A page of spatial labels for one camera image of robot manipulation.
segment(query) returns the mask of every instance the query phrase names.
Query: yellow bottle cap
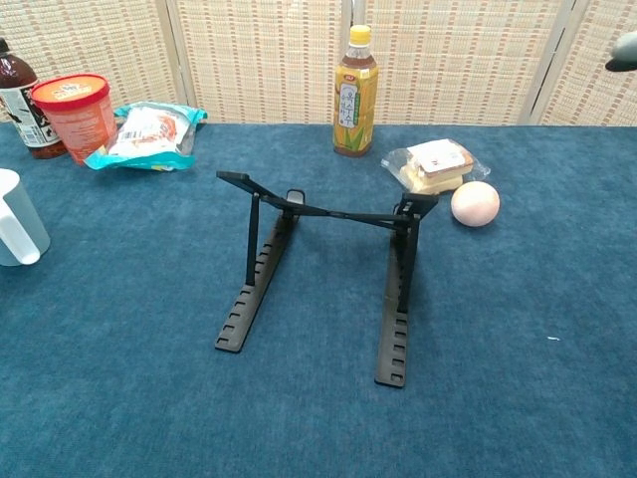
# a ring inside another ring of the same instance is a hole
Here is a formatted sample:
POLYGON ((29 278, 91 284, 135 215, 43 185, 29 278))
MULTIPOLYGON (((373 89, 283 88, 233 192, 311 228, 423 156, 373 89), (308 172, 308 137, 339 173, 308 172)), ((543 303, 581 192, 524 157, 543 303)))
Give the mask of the yellow bottle cap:
POLYGON ((366 47, 371 40, 371 28, 367 25, 354 25, 349 29, 349 45, 366 47))

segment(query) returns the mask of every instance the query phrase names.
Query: plastic wrapper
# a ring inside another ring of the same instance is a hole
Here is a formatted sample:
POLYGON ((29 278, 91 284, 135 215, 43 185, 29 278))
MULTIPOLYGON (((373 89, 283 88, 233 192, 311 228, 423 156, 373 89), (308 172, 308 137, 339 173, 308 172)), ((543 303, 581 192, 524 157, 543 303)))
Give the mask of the plastic wrapper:
POLYGON ((203 110, 154 102, 127 105, 114 114, 124 118, 123 125, 107 146, 85 159, 92 169, 187 169, 195 160, 195 130, 208 116, 203 110))
POLYGON ((418 194, 454 190, 491 173, 465 147, 448 138, 394 149, 380 164, 406 189, 418 194))

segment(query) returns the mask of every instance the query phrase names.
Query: orange cup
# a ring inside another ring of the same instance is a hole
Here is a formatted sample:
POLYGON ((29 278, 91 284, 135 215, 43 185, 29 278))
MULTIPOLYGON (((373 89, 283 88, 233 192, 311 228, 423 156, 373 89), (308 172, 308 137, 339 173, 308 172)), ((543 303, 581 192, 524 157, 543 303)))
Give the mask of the orange cup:
POLYGON ((82 74, 41 83, 31 92, 77 164, 84 165, 117 131, 109 91, 106 78, 82 74))

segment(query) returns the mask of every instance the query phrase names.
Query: container lid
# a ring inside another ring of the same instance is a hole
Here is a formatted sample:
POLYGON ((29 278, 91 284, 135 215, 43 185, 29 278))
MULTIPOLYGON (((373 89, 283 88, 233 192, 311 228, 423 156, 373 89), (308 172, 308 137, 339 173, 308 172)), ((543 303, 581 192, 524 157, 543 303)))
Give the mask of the container lid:
POLYGON ((41 83, 32 90, 31 98, 43 110, 65 112, 92 105, 109 91, 106 78, 86 73, 41 83))
POLYGON ((371 28, 367 25, 353 25, 349 29, 349 45, 366 47, 371 39, 371 28))

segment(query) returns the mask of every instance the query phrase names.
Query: stand base with slots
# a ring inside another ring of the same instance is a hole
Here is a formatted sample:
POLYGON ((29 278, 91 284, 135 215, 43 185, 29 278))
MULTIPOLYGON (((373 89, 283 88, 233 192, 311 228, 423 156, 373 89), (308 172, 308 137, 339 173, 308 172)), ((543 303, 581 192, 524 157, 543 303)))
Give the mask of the stand base with slots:
POLYGON ((393 214, 358 214, 330 211, 306 205, 299 189, 288 191, 286 198, 277 196, 250 179, 248 174, 217 171, 217 177, 252 195, 246 283, 241 288, 230 314, 215 341, 215 348, 240 352, 259 306, 268 290, 279 260, 286 250, 301 216, 328 216, 364 222, 391 229, 389 264, 378 344, 375 381, 402 387, 407 363, 407 307, 413 275, 418 231, 421 219, 436 205, 436 196, 403 193, 393 214), (281 209, 270 236, 257 255, 260 201, 281 209))

